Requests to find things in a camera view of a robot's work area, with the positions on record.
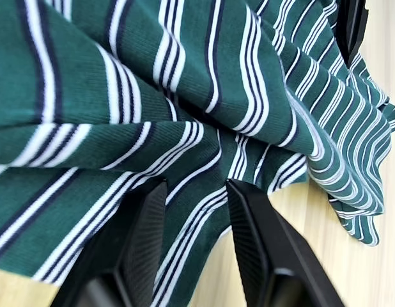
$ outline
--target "green fabric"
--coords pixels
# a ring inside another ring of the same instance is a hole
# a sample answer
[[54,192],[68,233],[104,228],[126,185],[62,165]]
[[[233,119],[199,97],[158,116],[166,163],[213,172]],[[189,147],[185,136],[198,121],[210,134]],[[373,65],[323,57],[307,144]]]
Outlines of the green fabric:
[[336,18],[333,0],[0,1],[0,268],[60,285],[152,177],[169,188],[153,306],[188,303],[227,178],[311,178],[378,244],[395,107],[360,54],[347,69]]

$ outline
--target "striped fabric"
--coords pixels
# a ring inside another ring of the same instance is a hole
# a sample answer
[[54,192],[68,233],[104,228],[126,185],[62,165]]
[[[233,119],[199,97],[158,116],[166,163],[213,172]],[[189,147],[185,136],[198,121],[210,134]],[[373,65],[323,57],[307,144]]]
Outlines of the striped fabric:
[[122,195],[169,194],[152,306],[187,305],[225,179],[310,178],[378,244],[395,107],[337,47],[335,0],[0,1],[0,268],[62,284]]

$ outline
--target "wooden table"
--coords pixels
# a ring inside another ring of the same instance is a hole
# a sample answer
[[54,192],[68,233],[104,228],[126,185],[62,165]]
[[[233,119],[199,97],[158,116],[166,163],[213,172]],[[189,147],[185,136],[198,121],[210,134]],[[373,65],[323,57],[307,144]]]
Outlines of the wooden table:
[[[364,45],[369,71],[395,104],[395,0],[370,1]],[[395,134],[381,167],[384,216],[376,218],[380,245],[352,239],[339,224],[326,194],[314,183],[273,194],[273,206],[309,241],[347,306],[395,307]],[[0,271],[0,307],[47,307],[57,288]],[[190,305],[245,306],[231,233],[219,239]]]

